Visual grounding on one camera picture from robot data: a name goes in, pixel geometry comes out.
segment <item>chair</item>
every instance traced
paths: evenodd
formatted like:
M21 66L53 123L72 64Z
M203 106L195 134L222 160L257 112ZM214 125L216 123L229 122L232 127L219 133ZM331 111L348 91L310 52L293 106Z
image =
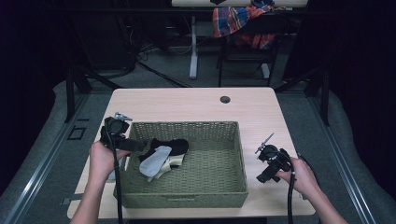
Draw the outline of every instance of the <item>chair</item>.
M275 13L265 13L249 20L244 27L235 32L244 32L245 34L277 34L269 49L241 48L229 45L227 44L227 36L224 36L218 58L219 87L221 87L221 80L227 78L222 76L223 63L257 63L259 65L258 68L261 68L263 63L270 63L271 68L267 81L267 86L270 86L276 62L278 42L282 35L285 34L288 26L289 20L285 16Z

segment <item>chair leg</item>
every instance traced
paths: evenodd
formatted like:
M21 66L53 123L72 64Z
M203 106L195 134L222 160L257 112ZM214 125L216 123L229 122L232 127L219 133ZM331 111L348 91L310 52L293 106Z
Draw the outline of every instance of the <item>chair leg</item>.
M219 87L221 87L221 76L222 76L222 60L219 60Z
M274 72L274 67L275 67L275 62L272 62L271 63L271 68L270 68L270 75L268 76L267 87L270 87L272 74Z

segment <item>small black round object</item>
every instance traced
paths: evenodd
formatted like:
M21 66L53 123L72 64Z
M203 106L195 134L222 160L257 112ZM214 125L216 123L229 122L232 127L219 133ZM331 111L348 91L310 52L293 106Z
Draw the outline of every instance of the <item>small black round object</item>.
M222 103L224 103L224 104L228 104L228 103L231 102L231 99L230 99L230 97L228 97L228 96L221 96L221 97L220 97L220 101L221 101Z

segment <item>human hand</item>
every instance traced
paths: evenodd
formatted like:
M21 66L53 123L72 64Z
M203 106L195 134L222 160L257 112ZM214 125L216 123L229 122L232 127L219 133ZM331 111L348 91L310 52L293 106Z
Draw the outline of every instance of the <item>human hand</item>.
M315 193L320 192L320 187L315 179L314 173L305 161L300 159L290 158L295 172L294 188L306 196L308 199ZM290 182L290 171L278 171L276 176Z
M117 160L129 153L131 152L117 150ZM100 180L106 181L113 170L113 152L100 141L93 143L90 150L90 177L98 177Z

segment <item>black robotic gripper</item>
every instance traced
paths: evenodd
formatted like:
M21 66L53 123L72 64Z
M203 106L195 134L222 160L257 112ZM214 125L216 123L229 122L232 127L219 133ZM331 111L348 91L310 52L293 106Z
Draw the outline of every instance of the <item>black robotic gripper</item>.
M278 182L280 178L276 176L276 173L279 170L286 172L290 170L290 156L288 152L283 148L278 150L272 145L259 147L258 150L261 152L259 160L267 161L268 167L256 178L262 183L270 179L274 179L275 182Z

